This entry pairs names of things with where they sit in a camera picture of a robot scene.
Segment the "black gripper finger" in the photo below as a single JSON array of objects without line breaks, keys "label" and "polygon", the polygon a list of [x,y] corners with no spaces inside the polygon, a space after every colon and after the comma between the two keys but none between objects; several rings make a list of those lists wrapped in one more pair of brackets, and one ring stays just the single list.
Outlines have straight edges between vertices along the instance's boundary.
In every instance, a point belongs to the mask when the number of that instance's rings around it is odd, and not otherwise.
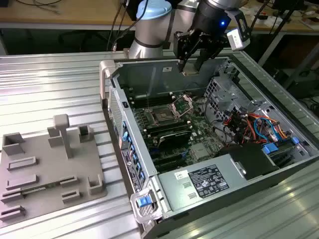
[{"label": "black gripper finger", "polygon": [[191,30],[188,32],[177,31],[173,39],[173,52],[178,59],[178,70],[181,73],[190,58],[198,49],[201,43],[200,31]]},{"label": "black gripper finger", "polygon": [[222,35],[213,39],[212,37],[206,37],[203,42],[200,43],[200,55],[195,62],[195,69],[200,70],[201,66],[209,58],[214,59],[224,47],[228,46],[228,39],[226,35]]}]

